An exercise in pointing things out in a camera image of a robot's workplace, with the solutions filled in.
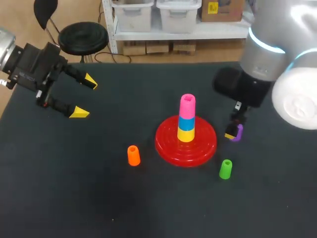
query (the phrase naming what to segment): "metal shelf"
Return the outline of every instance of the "metal shelf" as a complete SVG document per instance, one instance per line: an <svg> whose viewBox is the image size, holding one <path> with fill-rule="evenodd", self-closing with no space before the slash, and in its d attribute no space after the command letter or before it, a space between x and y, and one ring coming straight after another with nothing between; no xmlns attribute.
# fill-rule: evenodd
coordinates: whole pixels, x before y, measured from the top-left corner
<svg viewBox="0 0 317 238"><path fill-rule="evenodd" d="M240 22L201 22L197 18L197 25L190 34L170 34L162 31L159 9L152 12L151 32L122 32L117 19L113 20L111 0L103 0L110 48L117 53L116 41L151 41L151 40L202 40L202 39L239 39L248 36L248 29L253 22L252 10L246 4L243 19Z"/></svg>

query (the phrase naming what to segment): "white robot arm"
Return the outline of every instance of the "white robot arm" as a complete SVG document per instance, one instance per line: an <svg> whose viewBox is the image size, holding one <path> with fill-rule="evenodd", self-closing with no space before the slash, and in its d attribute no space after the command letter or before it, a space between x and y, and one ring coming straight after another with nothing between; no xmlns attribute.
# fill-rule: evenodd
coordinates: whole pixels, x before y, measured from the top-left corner
<svg viewBox="0 0 317 238"><path fill-rule="evenodd" d="M317 129L317 0L261 1L240 65L276 81L272 100L283 119Z"/></svg>
<svg viewBox="0 0 317 238"><path fill-rule="evenodd" d="M242 70L222 69L215 90L238 101L226 137L236 139L249 107L272 101L288 123L317 129L317 0L262 0L249 29Z"/></svg>

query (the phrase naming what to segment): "wooden floor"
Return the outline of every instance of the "wooden floor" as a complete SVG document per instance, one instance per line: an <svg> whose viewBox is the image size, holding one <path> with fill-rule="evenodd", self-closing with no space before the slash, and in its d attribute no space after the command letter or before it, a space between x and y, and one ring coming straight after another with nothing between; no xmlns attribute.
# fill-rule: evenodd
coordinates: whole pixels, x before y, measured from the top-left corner
<svg viewBox="0 0 317 238"><path fill-rule="evenodd" d="M16 44L23 47L27 42L43 48L50 41L47 34L40 28L33 12L34 0L1 0L0 27L11 31L16 35ZM58 8L52 19L59 29L80 22L94 21L98 19L98 7L100 0L60 0ZM106 26L102 17L101 24ZM226 41L199 41L194 56L164 55L164 56L140 56L133 57L132 63L197 63L217 61L238 61L243 49L240 40ZM62 53L70 62L79 62L80 58ZM113 62L110 55L98 56L102 62ZM116 56L117 62L127 62L127 58ZM0 78L7 79L7 75L0 72ZM11 91L0 88L0 115L11 96Z"/></svg>

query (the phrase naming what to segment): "yellow ring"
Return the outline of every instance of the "yellow ring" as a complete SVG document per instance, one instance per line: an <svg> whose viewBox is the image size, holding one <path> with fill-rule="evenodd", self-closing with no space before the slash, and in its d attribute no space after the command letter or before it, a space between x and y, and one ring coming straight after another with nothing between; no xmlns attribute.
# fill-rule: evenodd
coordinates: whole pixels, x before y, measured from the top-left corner
<svg viewBox="0 0 317 238"><path fill-rule="evenodd" d="M178 128L177 138L182 142L191 142L195 138L195 128L189 131Z"/></svg>

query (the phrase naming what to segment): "black stool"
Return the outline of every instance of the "black stool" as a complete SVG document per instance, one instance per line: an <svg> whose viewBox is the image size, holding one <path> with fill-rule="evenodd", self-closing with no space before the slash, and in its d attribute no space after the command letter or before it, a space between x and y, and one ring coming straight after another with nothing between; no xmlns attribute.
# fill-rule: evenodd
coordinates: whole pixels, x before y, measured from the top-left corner
<svg viewBox="0 0 317 238"><path fill-rule="evenodd" d="M62 51L70 55L81 56L80 62L93 62L91 55L101 51L109 42L107 30L95 22L78 22L59 32L51 20L51 16L57 9L57 4L57 0L34 1L34 14L39 25ZM47 29L48 21L58 32L58 44Z"/></svg>

